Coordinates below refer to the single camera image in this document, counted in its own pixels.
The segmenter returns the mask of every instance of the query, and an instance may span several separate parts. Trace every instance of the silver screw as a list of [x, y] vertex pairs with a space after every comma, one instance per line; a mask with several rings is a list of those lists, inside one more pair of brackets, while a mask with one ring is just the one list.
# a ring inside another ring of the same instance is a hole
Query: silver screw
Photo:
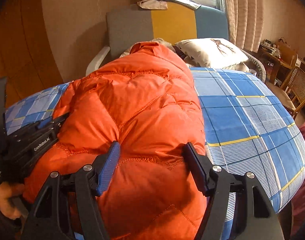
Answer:
[[247, 172], [247, 177], [250, 178], [250, 179], [253, 179], [254, 178], [254, 173]]
[[218, 165], [213, 166], [213, 170], [216, 172], [220, 172], [221, 171], [221, 167]]
[[51, 173], [51, 177], [52, 178], [56, 178], [58, 176], [58, 172], [57, 171], [53, 171], [52, 173]]
[[87, 164], [84, 166], [84, 171], [90, 171], [92, 169], [92, 166], [90, 164]]

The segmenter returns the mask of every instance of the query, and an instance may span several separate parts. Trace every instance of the white armrest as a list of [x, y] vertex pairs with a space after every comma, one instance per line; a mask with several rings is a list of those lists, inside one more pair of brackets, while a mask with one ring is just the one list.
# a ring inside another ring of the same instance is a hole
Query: white armrest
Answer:
[[86, 76], [95, 70], [99, 69], [100, 64], [103, 62], [108, 52], [110, 51], [110, 47], [103, 47], [101, 51], [94, 57], [94, 59], [89, 63], [86, 69]]

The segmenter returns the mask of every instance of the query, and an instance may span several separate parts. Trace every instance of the orange fabric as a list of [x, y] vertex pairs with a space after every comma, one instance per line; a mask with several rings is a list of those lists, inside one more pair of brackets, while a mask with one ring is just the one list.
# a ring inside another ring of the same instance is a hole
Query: orange fabric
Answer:
[[205, 155], [205, 134], [184, 61], [156, 42], [138, 43], [129, 56], [71, 83], [54, 118], [66, 112], [70, 116], [59, 142], [25, 180], [28, 201], [34, 201], [50, 172], [76, 172], [117, 140], [119, 163], [97, 199], [111, 239], [194, 238], [206, 198], [181, 154], [191, 141]]

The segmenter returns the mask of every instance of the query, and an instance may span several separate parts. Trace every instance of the pillow with deer print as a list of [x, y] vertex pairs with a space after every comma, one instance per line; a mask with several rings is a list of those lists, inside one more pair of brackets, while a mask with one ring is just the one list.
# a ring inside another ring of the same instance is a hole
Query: pillow with deer print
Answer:
[[222, 38], [184, 40], [175, 45], [201, 67], [224, 69], [248, 61], [239, 48]]

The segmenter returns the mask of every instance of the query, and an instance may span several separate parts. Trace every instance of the pink curtain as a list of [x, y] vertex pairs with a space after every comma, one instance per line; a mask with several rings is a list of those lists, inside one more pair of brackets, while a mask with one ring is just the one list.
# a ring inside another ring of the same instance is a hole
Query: pink curtain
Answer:
[[241, 49], [258, 51], [263, 28], [263, 0], [225, 0], [229, 40]]

